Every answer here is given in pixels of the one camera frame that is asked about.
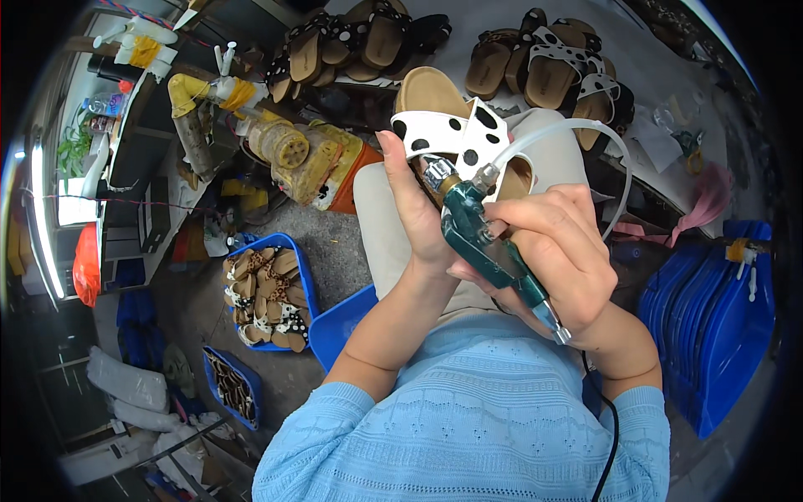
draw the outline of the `beige pants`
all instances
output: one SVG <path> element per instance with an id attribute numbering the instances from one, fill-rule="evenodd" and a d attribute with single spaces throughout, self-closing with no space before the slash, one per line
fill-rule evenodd
<path id="1" fill-rule="evenodd" d="M 513 137 L 563 120 L 554 110 L 533 108 L 507 118 Z M 561 131 L 543 138 L 524 149 L 532 160 L 536 184 L 531 193 L 540 194 L 552 185 L 584 183 L 588 185 L 583 157 L 572 131 Z M 367 165 L 354 178 L 354 204 L 360 219 L 362 242 L 368 267 L 381 300 L 396 285 L 410 261 L 412 250 L 396 211 L 383 163 Z M 476 284 L 462 281 L 438 320 L 441 325 L 458 316 L 498 312 L 491 297 Z"/>

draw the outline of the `green plant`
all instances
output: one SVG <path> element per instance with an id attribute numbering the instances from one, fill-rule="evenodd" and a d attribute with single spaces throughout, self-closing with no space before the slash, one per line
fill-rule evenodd
<path id="1" fill-rule="evenodd" d="M 89 147 L 92 145 L 92 135 L 80 127 L 86 113 L 86 108 L 78 107 L 72 123 L 64 128 L 62 140 L 56 150 L 56 159 L 59 171 L 63 175 L 65 192 L 67 191 L 67 181 L 84 173 L 84 157 L 87 156 Z"/>

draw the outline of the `hand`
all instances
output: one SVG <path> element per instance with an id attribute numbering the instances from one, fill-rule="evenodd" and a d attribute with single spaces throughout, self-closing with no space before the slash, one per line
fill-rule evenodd
<path id="1" fill-rule="evenodd" d="M 385 154 L 385 172 L 396 209 L 413 248 L 414 265 L 427 275 L 445 275 L 458 255 L 443 238 L 441 215 L 407 165 L 402 140 L 390 131 L 380 131 L 377 139 Z"/>
<path id="2" fill-rule="evenodd" d="M 560 322 L 573 339 L 581 337 L 608 305 L 618 280 L 597 230 L 588 187 L 551 186 L 544 194 L 486 204 L 485 215 L 516 228 L 511 241 L 546 288 Z M 512 288 L 493 288 L 467 263 L 456 263 L 451 271 L 477 283 L 539 334 L 552 338 Z"/>

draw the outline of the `light blue knit sweater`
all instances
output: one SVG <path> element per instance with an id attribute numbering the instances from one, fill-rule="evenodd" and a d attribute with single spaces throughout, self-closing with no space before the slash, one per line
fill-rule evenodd
<path id="1" fill-rule="evenodd" d="M 581 401 L 569 356 L 501 314 L 435 329 L 374 404 L 335 382 L 287 417 L 254 477 L 254 501 L 588 500 L 613 441 Z M 619 448 L 602 500 L 663 500 L 669 422 L 663 395 L 617 397 Z"/>

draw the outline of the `pile of sandals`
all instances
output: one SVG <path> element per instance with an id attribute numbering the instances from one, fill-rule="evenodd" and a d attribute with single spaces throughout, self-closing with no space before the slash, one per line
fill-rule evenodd
<path id="1" fill-rule="evenodd" d="M 223 261 L 223 299 L 244 344 L 273 343 L 301 352 L 312 322 L 298 258 L 290 248 L 246 249 Z"/>
<path id="2" fill-rule="evenodd" d="M 401 80 L 450 34 L 447 16 L 413 20 L 398 0 L 363 0 L 342 15 L 314 10 L 276 48 L 267 85 L 279 103 L 297 98 L 303 85 L 330 84 L 339 69 L 360 82 L 379 76 Z"/>
<path id="3" fill-rule="evenodd" d="M 218 388 L 218 397 L 221 402 L 232 410 L 236 410 L 241 417 L 256 428 L 258 424 L 254 396 L 251 395 L 251 389 L 246 381 L 210 350 L 204 349 L 203 353 L 212 367 L 214 384 Z"/>
<path id="4" fill-rule="evenodd" d="M 542 9 L 530 9 L 516 30 L 484 31 L 471 53 L 466 90 L 484 100 L 504 82 L 532 107 L 565 116 L 599 120 L 622 135 L 633 121 L 634 97 L 616 80 L 602 41 L 586 22 L 559 18 L 547 24 Z M 601 153 L 608 137 L 593 129 L 576 131 L 583 150 Z"/>

